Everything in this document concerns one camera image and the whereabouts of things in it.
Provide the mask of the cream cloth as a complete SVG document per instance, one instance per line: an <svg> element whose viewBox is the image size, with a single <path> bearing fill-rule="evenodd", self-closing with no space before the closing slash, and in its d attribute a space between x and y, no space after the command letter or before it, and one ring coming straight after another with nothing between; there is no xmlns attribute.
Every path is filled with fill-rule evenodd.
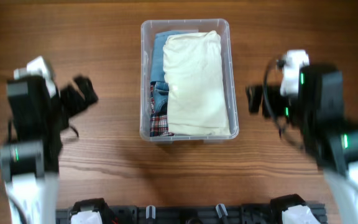
<svg viewBox="0 0 358 224"><path fill-rule="evenodd" d="M173 134L229 135L221 37L212 30L171 35L163 46L167 123Z"/></svg>

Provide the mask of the blue jeans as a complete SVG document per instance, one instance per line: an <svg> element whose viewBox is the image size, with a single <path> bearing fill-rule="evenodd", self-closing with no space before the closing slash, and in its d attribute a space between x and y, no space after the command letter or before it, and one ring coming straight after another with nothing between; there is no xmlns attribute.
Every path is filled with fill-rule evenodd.
<svg viewBox="0 0 358 224"><path fill-rule="evenodd" d="M154 112L157 114L166 114L168 104L169 87L164 79L163 46L170 35L177 34L183 34L183 32L171 30L155 35L150 71L150 86L153 88L151 96L154 99Z"/></svg>

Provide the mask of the red blue plaid shirt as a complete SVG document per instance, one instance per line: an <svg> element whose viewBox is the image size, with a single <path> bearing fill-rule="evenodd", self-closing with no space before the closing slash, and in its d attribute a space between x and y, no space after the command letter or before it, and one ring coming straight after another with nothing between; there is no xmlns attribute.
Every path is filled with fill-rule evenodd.
<svg viewBox="0 0 358 224"><path fill-rule="evenodd" d="M154 85L150 86L150 137L173 136L168 131L167 112L158 112L157 104L154 98Z"/></svg>

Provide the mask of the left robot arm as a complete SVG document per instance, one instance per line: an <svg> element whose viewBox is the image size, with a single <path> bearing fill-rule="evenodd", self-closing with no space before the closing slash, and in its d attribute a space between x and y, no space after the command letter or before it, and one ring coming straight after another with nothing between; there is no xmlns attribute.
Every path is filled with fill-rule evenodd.
<svg viewBox="0 0 358 224"><path fill-rule="evenodd" d="M55 223L59 188L62 131L70 118L98 102L89 78L78 75L74 85L59 90L40 75L9 80L7 98L16 131L0 148L1 179L13 223Z"/></svg>

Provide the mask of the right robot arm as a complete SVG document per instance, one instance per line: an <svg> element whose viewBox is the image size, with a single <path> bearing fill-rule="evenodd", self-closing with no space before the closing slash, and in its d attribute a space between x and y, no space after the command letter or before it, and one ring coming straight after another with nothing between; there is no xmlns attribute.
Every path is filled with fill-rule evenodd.
<svg viewBox="0 0 358 224"><path fill-rule="evenodd" d="M342 72L333 64L301 67L296 93L285 96L268 85L246 88L250 113L271 119L279 136L304 150L323 170L343 223L358 223L358 122L344 115Z"/></svg>

